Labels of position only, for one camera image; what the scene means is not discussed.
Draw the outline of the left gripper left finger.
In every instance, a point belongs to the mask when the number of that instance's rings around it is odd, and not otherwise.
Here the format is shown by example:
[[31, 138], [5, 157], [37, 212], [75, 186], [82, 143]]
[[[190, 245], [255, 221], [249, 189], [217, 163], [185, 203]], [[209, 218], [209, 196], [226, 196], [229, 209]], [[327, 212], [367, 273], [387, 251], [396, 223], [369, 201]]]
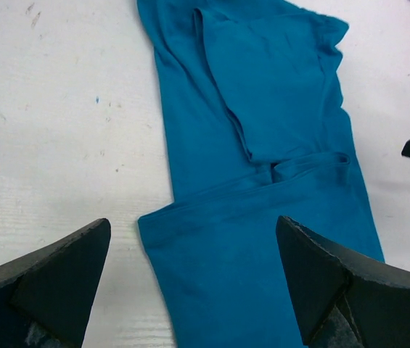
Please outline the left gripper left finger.
[[110, 239], [101, 218], [0, 265], [0, 347], [81, 347]]

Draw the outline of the blue t shirt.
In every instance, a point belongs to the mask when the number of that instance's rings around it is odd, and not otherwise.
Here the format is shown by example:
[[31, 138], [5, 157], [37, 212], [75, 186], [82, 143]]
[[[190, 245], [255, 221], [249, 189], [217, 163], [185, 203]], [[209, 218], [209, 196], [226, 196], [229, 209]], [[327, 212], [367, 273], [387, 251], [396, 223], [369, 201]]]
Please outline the blue t shirt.
[[348, 24], [287, 1], [139, 1], [173, 202], [139, 219], [178, 347], [300, 347], [276, 222], [383, 260], [337, 76]]

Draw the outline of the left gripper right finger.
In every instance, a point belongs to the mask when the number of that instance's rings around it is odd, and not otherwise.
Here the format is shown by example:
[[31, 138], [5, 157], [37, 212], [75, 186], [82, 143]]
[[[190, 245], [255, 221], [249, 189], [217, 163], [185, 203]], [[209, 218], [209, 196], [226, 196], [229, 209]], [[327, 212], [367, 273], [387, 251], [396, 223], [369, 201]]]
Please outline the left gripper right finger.
[[410, 347], [410, 272], [324, 238], [289, 217], [279, 253], [307, 347]]

